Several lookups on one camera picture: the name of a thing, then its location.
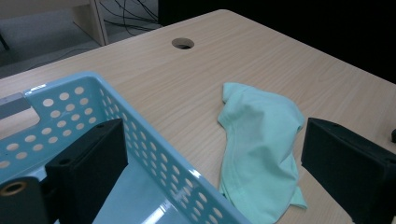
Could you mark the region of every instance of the basket handle opening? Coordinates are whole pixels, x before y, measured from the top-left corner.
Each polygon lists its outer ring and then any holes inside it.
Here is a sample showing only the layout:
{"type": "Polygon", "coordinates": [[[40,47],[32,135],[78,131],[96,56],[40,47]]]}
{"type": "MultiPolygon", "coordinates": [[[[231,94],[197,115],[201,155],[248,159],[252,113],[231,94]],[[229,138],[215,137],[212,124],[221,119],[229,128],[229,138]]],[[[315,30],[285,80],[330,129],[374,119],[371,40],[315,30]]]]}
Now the basket handle opening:
{"type": "Polygon", "coordinates": [[[39,121],[40,117],[22,93],[0,98],[0,140],[30,128],[39,121]]]}

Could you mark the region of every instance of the basket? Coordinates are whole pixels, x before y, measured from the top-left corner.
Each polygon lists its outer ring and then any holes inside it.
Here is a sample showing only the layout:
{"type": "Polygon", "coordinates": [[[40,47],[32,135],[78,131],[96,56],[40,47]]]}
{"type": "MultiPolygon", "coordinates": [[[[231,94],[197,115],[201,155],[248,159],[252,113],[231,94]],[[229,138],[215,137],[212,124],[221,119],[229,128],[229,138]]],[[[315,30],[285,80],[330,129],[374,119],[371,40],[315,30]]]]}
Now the basket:
{"type": "Polygon", "coordinates": [[[0,141],[0,183],[43,179],[51,158],[94,125],[121,118],[129,165],[96,223],[248,223],[97,74],[74,74],[22,96],[39,122],[0,141]]]}

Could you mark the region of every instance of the blue plastic basket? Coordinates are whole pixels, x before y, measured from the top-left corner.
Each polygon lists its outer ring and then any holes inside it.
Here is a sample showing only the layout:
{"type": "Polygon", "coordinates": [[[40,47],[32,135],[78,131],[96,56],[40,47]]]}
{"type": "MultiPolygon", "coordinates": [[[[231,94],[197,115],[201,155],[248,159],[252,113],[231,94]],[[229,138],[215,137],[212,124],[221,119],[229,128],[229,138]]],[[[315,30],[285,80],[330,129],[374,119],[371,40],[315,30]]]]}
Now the blue plastic basket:
{"type": "Polygon", "coordinates": [[[95,73],[59,79],[23,97],[40,121],[0,141],[0,183],[25,175],[44,178],[43,165],[51,158],[94,125],[121,118],[130,164],[96,223],[248,223],[95,73]]]}

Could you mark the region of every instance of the desk grommet hole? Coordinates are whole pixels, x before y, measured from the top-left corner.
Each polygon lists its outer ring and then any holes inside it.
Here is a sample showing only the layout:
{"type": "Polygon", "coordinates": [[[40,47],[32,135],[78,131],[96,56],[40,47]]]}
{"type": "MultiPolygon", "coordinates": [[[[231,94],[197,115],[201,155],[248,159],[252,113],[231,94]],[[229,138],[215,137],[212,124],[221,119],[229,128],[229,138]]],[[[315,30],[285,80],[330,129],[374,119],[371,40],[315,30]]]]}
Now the desk grommet hole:
{"type": "Polygon", "coordinates": [[[192,49],[194,42],[188,38],[176,38],[172,40],[172,45],[177,49],[192,49]]]}

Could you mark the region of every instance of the cloth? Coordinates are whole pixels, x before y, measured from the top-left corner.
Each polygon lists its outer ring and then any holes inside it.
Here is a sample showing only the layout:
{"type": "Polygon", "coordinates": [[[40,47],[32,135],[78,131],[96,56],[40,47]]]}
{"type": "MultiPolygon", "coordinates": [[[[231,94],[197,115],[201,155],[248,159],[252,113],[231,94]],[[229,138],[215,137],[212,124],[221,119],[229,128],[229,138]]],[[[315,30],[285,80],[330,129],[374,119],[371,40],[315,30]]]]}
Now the cloth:
{"type": "Polygon", "coordinates": [[[252,223],[275,223],[290,204],[306,208],[292,155],[304,116],[290,99],[225,83],[219,123],[227,133],[219,191],[252,223]]]}

